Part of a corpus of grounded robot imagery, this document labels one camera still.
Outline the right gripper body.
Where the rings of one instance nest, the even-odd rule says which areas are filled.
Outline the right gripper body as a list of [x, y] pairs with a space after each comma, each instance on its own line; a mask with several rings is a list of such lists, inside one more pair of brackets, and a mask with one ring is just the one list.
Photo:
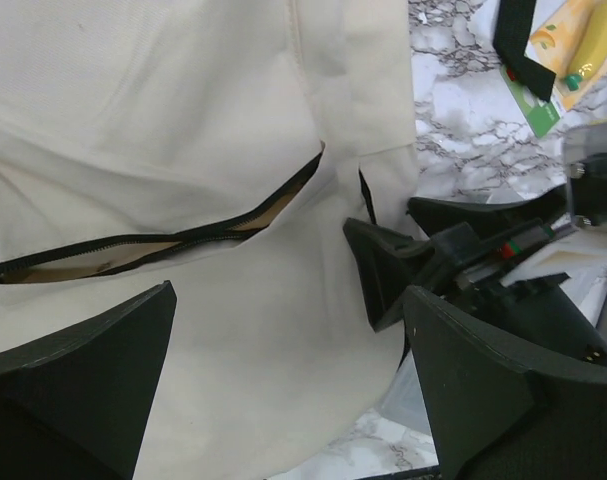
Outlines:
[[423, 288], [526, 341], [607, 365], [607, 340], [561, 288], [604, 256], [582, 239], [571, 205], [565, 186], [510, 203], [423, 200]]

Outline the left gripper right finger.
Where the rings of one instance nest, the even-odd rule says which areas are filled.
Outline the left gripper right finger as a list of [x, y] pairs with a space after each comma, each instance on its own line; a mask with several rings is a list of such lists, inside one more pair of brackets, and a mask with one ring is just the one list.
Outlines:
[[607, 479], [607, 367], [419, 287], [403, 308], [443, 478]]

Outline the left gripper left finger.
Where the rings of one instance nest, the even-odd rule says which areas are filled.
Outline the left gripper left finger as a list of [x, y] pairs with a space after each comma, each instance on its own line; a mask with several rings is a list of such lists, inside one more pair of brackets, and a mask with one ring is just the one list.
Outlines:
[[168, 350], [164, 282], [0, 352], [0, 479], [130, 479]]

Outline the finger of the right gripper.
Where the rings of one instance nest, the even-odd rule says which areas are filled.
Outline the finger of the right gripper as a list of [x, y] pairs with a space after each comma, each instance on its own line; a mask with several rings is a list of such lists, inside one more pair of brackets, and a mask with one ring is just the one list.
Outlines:
[[348, 218], [343, 233], [357, 265], [367, 317], [375, 332], [400, 321], [395, 303], [432, 258], [428, 241]]
[[407, 214], [427, 234], [434, 235], [467, 223], [477, 235], [497, 235], [526, 222], [554, 223], [567, 212], [565, 186], [541, 196], [512, 203], [480, 204], [413, 197]]

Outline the cream canvas backpack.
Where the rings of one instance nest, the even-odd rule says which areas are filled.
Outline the cream canvas backpack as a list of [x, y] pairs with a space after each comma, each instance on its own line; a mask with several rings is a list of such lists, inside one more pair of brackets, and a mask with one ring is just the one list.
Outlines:
[[266, 479], [388, 390], [346, 219], [420, 182], [412, 1], [0, 1], [0, 352], [170, 282], [130, 479]]

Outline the yellow banana toy card pack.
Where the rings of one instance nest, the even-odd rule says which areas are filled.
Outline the yellow banana toy card pack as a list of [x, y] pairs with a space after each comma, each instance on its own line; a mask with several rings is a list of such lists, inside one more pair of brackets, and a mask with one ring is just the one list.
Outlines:
[[607, 74], [607, 1], [501, 1], [493, 47], [542, 138]]

